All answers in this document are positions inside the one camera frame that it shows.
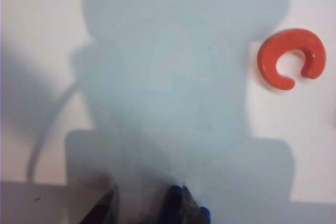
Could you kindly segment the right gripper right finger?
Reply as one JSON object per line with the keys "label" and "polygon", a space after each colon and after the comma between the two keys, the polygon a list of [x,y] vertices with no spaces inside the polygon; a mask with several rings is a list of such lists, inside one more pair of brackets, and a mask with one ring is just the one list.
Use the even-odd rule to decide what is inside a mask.
{"label": "right gripper right finger", "polygon": [[182,203],[179,223],[181,224],[206,224],[207,220],[203,216],[198,204],[194,200],[189,189],[182,186]]}

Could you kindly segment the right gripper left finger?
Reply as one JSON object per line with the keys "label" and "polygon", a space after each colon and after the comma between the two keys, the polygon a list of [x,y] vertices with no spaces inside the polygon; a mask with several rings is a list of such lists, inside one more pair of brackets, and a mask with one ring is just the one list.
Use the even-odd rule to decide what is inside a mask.
{"label": "right gripper left finger", "polygon": [[115,224],[119,214],[119,187],[105,193],[79,222],[80,224]]}

